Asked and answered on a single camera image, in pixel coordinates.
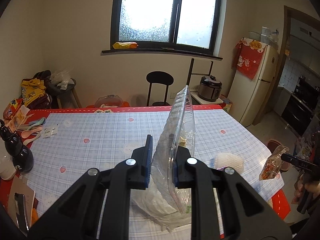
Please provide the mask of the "right hand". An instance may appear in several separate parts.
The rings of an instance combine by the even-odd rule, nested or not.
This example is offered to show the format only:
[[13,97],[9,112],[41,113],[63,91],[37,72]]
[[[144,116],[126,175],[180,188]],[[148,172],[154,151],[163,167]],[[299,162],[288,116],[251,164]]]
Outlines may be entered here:
[[304,173],[300,172],[298,175],[298,179],[295,183],[295,191],[294,191],[293,199],[291,201],[292,204],[298,204],[304,192],[309,192],[310,194],[312,194],[313,199],[319,200],[319,194],[320,194],[319,181],[311,181],[308,183],[304,183],[303,177],[304,177]]

